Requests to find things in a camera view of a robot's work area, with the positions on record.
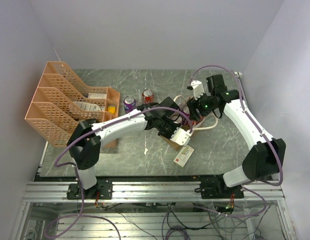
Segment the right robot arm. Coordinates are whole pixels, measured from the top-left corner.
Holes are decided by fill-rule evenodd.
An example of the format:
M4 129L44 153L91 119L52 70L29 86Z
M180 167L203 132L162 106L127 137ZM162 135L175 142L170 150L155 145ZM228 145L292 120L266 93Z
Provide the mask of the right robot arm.
M193 91L193 97L187 102L190 119L198 121L219 110L221 117L227 116L237 127L249 148L241 166L223 174L223 181L215 186L216 194L226 198L235 186L264 181L275 174L279 175L278 185L281 185L286 150L284 140L274 138L262 127L247 107L242 92L229 90L221 74L207 77L206 82L208 93L201 81L192 80L188 86Z

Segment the red cola can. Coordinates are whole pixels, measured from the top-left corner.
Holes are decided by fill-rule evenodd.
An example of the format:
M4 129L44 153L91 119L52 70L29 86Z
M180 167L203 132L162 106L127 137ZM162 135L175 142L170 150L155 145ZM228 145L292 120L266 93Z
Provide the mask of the red cola can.
M150 104L153 102L154 92L151 89L145 89L142 92L142 99L145 104Z
M199 123L200 123L200 121L196 121L196 120L192 120L191 121L191 124L192 124L193 127L196 126Z

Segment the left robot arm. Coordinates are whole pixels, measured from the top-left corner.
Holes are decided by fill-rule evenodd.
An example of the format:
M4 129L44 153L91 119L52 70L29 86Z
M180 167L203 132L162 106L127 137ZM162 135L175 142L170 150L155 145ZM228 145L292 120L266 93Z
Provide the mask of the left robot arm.
M102 147L125 135L151 129L156 129L158 135L170 140L181 126L176 122L180 116L180 107L167 97L161 103L139 105L113 120L80 122L66 144L80 181L76 195L91 199L104 192L95 175L95 164L99 161Z

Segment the red cola can back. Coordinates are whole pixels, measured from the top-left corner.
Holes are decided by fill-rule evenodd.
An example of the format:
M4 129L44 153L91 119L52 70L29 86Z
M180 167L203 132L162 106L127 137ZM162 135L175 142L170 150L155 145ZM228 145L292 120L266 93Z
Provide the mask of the red cola can back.
M142 99L145 104L150 104L153 102L154 92L151 89L145 89L142 92Z

